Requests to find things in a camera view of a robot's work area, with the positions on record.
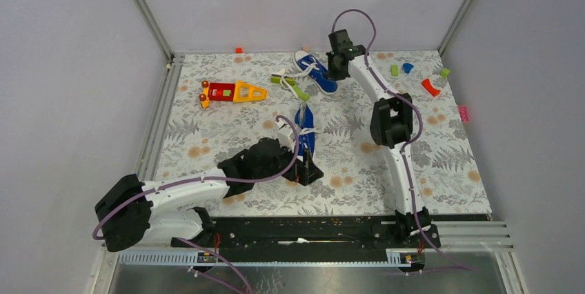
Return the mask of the blue sneaker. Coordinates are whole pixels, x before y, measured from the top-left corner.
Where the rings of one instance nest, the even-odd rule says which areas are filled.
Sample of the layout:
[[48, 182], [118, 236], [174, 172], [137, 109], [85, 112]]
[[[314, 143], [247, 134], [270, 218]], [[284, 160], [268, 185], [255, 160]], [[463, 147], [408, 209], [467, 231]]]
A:
[[299, 110], [295, 115], [295, 123], [299, 128], [299, 139], [297, 142], [299, 145], [299, 152], [297, 158], [303, 161], [306, 151], [308, 151], [311, 156], [315, 154], [315, 142], [317, 135], [317, 129], [315, 128], [315, 118], [307, 103], [300, 104]]
[[324, 94], [331, 95], [337, 92], [337, 83], [326, 77], [328, 70], [316, 56], [305, 50], [298, 50], [293, 55], [293, 66], [295, 71], [284, 73], [283, 86], [287, 86], [287, 78], [298, 79], [310, 77]]

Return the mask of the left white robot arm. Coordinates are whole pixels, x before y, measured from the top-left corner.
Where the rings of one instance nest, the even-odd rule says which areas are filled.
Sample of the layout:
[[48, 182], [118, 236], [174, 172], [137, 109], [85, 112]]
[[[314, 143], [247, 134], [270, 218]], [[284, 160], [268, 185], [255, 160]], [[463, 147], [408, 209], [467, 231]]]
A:
[[307, 143], [289, 148], [262, 138], [216, 167], [174, 182], [142, 182], [136, 174], [122, 177], [95, 205], [99, 223], [93, 236], [110, 252], [174, 238], [206, 246], [214, 228], [202, 202], [241, 195], [278, 177], [308, 186], [323, 176]]

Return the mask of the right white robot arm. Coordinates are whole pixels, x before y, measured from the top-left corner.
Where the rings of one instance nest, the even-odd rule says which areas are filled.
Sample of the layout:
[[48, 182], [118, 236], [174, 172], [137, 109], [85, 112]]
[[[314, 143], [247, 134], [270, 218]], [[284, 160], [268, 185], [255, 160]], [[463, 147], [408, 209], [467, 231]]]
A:
[[347, 30], [328, 36], [328, 78], [339, 81], [352, 77], [373, 103], [370, 135], [384, 152], [395, 189], [395, 227], [391, 235], [402, 246], [440, 247], [436, 225], [415, 185], [411, 144], [420, 136], [414, 133], [413, 117], [418, 115], [408, 93], [390, 87], [371, 64], [363, 45], [355, 45]]

